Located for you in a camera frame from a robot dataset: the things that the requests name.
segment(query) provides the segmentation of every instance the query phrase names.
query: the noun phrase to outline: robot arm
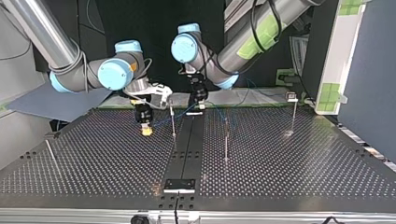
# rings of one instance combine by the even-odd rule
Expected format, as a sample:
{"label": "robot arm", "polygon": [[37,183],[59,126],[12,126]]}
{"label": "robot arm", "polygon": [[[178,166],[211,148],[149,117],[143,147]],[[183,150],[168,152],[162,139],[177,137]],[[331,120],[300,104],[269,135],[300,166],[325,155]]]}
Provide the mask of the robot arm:
{"label": "robot arm", "polygon": [[84,52],[64,33],[42,0],[5,0],[4,5],[49,63],[49,78],[56,91],[123,90],[129,97],[139,99],[135,104],[135,119],[142,124],[142,132],[150,135],[149,124],[153,120],[150,95],[161,95],[162,105],[157,108],[166,108],[172,91],[165,86],[149,84],[146,76],[149,68],[145,66],[138,41],[117,43],[114,57],[88,62]]}
{"label": "robot arm", "polygon": [[[325,0],[274,0],[275,8],[281,19],[283,29],[292,24],[309,7],[318,6]],[[276,18],[269,4],[256,9],[254,19],[257,35],[265,49],[276,42],[278,33]],[[219,55],[202,42],[200,27],[197,23],[178,27],[178,36],[172,43],[172,55],[185,64],[186,73],[202,74],[222,89],[230,89],[239,77],[239,69],[256,54],[262,52],[256,42],[251,25],[247,23],[236,37]]]}

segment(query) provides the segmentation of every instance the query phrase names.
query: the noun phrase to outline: green tape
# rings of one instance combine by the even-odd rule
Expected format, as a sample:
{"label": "green tape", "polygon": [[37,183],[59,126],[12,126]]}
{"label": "green tape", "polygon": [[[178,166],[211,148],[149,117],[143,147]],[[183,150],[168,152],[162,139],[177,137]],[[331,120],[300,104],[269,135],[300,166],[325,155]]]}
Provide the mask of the green tape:
{"label": "green tape", "polygon": [[5,111],[5,110],[8,110],[8,109],[6,108],[6,106],[7,106],[7,104],[2,104],[2,105],[0,105],[0,112]]}
{"label": "green tape", "polygon": [[333,112],[337,107],[339,99],[340,84],[323,83],[319,96],[318,111]]}
{"label": "green tape", "polygon": [[[274,15],[269,15],[265,18],[256,28],[257,36],[260,40],[260,43],[265,49],[271,48],[276,42],[274,38],[277,36],[278,28]],[[257,46],[256,40],[254,36],[251,36],[241,49],[238,50],[237,54],[239,57],[249,60],[254,57],[261,50]]]}
{"label": "green tape", "polygon": [[285,83],[283,80],[280,80],[280,76],[288,76],[288,77],[294,77],[294,69],[289,68],[289,69],[277,69],[276,71],[276,85],[277,86],[293,86],[292,83]]}
{"label": "green tape", "polygon": [[343,0],[338,15],[340,16],[358,15],[361,4],[362,4],[362,0]]}

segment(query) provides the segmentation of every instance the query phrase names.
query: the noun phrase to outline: black cable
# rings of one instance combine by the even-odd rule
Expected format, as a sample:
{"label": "black cable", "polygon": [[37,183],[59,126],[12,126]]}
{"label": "black cable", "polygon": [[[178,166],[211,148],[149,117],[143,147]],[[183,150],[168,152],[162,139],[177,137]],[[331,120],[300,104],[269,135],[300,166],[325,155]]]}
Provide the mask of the black cable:
{"label": "black cable", "polygon": [[280,19],[280,15],[276,10],[276,6],[274,3],[274,0],[268,0],[268,4],[270,5],[270,8],[275,16],[276,23],[277,23],[277,36],[275,37],[275,41],[279,41],[280,36],[282,35],[282,20]]}
{"label": "black cable", "polygon": [[27,54],[27,53],[29,52],[30,47],[32,47],[32,41],[29,41],[29,45],[28,45],[28,47],[27,47],[27,50],[26,50],[24,53],[19,54],[19,55],[15,55],[15,56],[12,56],[12,57],[9,57],[9,58],[1,58],[0,61],[5,61],[5,60],[11,60],[11,59],[20,58],[21,56],[24,56],[25,54]]}
{"label": "black cable", "polygon": [[[258,0],[253,0],[253,4],[251,6],[251,12],[250,12],[250,28],[251,28],[251,32],[253,33],[253,37],[254,40],[256,41],[257,46],[259,47],[259,49],[263,52],[266,52],[267,50],[262,46],[262,43],[259,39],[259,37],[257,36],[257,32],[256,32],[256,18],[254,15],[256,6],[257,6],[257,1]],[[275,37],[275,41],[278,41],[280,36],[282,35],[282,21],[280,19],[279,13],[276,10],[275,7],[275,3],[274,0],[268,0],[267,1],[268,4],[270,5],[270,8],[275,16],[276,19],[276,23],[277,23],[277,35]]]}
{"label": "black cable", "polygon": [[340,222],[335,217],[327,217],[322,224],[329,224],[331,220],[333,220],[337,224],[345,224],[345,222]]}
{"label": "black cable", "polygon": [[297,77],[300,79],[300,83],[301,83],[301,85],[303,86],[304,91],[305,91],[306,94],[308,95],[309,100],[312,102],[312,104],[313,104],[314,106],[316,106],[315,101],[314,101],[314,98],[311,97],[311,95],[309,94],[308,90],[306,89],[306,87],[305,87],[305,85],[304,85],[304,82],[303,82],[303,78],[301,77],[300,72],[298,71],[297,62],[296,62],[296,59],[295,59],[295,57],[294,57],[293,52],[294,52],[294,48],[293,48],[293,45],[291,45],[291,54],[292,54],[292,55],[291,55],[291,58],[293,59],[293,63],[294,63],[295,66],[296,66],[296,75],[297,75]]}
{"label": "black cable", "polygon": [[175,224],[178,224],[178,215],[177,215],[177,204],[178,204],[178,195],[177,195],[177,199],[176,199],[176,205],[175,205]]}

